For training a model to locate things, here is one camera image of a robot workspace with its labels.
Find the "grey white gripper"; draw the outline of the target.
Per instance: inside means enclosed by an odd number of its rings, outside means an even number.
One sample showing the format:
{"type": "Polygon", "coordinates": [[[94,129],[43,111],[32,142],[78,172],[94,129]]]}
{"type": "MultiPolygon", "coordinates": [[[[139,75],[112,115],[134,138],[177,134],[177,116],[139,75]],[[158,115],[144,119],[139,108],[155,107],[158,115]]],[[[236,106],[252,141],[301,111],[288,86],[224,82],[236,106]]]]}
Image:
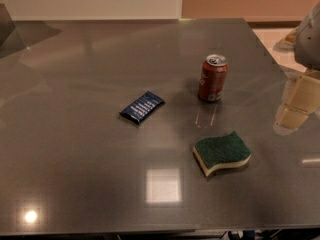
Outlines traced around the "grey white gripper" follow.
{"type": "Polygon", "coordinates": [[[295,70],[286,72],[282,104],[277,111],[279,126],[298,129],[310,114],[320,108],[320,2],[301,21],[299,27],[280,39],[274,48],[294,49],[295,61],[309,68],[304,73],[295,70]]]}

